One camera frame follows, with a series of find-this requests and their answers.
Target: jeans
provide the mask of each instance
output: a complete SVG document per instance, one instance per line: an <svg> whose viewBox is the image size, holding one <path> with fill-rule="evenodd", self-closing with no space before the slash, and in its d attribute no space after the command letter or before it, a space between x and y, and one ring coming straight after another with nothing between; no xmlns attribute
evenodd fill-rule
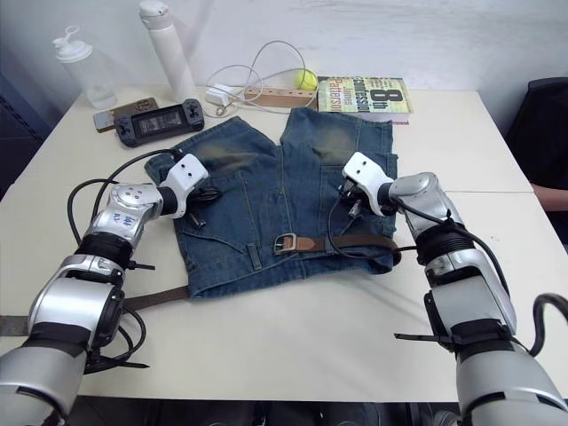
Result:
<svg viewBox="0 0 568 426"><path fill-rule="evenodd" d="M360 151L395 178L398 157L391 147L390 122L309 108L292 110L279 146L239 117L178 144L176 148L195 155L208 170L203 185L223 193L196 207L207 223L202 228L188 215L175 221L191 298L228 296L345 269L389 272L393 260L386 248L343 249L377 255L370 261L338 256L329 244L323 252L279 256L272 248L284 233L326 237L327 215L344 181L344 164ZM162 154L146 164L146 171L158 183L173 164ZM394 217L377 217L363 209L353 221L349 209L339 204L335 210L334 235L394 233Z"/></svg>

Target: wooden block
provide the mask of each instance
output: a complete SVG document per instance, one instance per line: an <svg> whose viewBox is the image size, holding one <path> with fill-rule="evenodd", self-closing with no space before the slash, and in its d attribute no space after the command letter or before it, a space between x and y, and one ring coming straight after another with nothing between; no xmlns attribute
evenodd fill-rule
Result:
<svg viewBox="0 0 568 426"><path fill-rule="evenodd" d="M260 92L260 88L251 87L245 91L245 99L252 99ZM296 89L279 89L264 87L263 93L254 102L263 107L298 108L305 107L313 97L314 91L298 91ZM316 108L316 98L310 102L309 107Z"/></svg>

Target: belt buckle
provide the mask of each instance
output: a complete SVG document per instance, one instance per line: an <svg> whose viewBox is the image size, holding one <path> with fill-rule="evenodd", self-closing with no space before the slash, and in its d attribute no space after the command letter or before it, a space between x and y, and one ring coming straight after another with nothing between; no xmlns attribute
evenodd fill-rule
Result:
<svg viewBox="0 0 568 426"><path fill-rule="evenodd" d="M291 247L284 247L284 239L286 237L289 237L289 238L292 239L292 246ZM298 239L297 239L297 236L296 236L295 233L283 233L282 235L279 235L274 240L274 255L278 256L278 255L283 255L285 253L288 253L290 251L295 251L297 241L298 241Z"/></svg>

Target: book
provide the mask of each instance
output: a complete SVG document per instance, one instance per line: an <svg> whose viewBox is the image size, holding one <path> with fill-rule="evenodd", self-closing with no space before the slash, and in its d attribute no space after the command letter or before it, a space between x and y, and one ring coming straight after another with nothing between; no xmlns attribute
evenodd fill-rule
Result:
<svg viewBox="0 0 568 426"><path fill-rule="evenodd" d="M318 110L393 124L408 124L413 112L404 81L390 77L319 76Z"/></svg>

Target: white charger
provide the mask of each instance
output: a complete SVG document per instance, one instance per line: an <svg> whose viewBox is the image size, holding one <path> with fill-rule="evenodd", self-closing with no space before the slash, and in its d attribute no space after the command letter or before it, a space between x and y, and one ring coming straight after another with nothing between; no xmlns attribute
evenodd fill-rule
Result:
<svg viewBox="0 0 568 426"><path fill-rule="evenodd" d="M238 87L214 84L205 91L205 100L210 104L228 107L234 101L231 94L237 95L240 90Z"/></svg>

